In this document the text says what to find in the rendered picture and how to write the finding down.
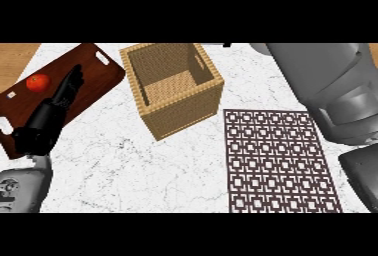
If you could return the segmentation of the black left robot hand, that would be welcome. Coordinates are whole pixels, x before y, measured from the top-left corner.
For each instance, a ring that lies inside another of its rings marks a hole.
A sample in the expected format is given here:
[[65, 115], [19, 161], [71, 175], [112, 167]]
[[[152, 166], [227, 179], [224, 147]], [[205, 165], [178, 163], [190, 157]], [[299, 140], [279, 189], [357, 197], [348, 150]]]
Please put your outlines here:
[[81, 65], [77, 64], [65, 75], [53, 96], [43, 99], [25, 125], [12, 132], [14, 151], [19, 154], [44, 156], [50, 153], [82, 84]]

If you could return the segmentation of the tan wicker basket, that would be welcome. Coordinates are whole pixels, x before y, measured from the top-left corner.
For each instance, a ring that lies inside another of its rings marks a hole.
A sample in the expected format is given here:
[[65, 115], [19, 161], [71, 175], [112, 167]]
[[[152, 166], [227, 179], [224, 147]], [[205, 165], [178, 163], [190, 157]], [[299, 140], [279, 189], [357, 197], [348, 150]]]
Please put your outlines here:
[[217, 114], [224, 80], [199, 43], [119, 50], [140, 118], [161, 140]]

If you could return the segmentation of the brown patterned placemat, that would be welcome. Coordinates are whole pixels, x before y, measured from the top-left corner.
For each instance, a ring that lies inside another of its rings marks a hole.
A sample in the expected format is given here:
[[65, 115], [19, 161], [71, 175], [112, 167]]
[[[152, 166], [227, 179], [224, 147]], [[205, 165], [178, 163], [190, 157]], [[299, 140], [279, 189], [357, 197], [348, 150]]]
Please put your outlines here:
[[229, 211], [339, 213], [308, 113], [226, 109], [223, 116]]

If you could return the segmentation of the red tomato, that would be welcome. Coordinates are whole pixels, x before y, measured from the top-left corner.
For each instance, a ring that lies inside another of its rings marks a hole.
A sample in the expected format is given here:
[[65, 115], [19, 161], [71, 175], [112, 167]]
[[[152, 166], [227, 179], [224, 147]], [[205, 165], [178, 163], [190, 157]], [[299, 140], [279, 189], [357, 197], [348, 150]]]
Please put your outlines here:
[[34, 74], [26, 78], [26, 88], [32, 92], [44, 92], [51, 84], [51, 79], [45, 74]]

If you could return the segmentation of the dark brown wooden cutting board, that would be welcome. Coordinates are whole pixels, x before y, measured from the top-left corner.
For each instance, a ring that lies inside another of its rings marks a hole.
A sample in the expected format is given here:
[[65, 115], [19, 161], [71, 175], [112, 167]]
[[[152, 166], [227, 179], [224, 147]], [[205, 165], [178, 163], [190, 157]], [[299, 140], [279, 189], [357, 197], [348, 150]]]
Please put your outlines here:
[[0, 117], [7, 118], [13, 128], [25, 125], [37, 105], [44, 98], [53, 96], [59, 83], [77, 64], [81, 65], [84, 84], [66, 113], [65, 124], [122, 81], [122, 67], [93, 43], [81, 43], [35, 71], [35, 74], [45, 74], [51, 79], [51, 85], [44, 92], [31, 92], [26, 80], [20, 80], [0, 93]]

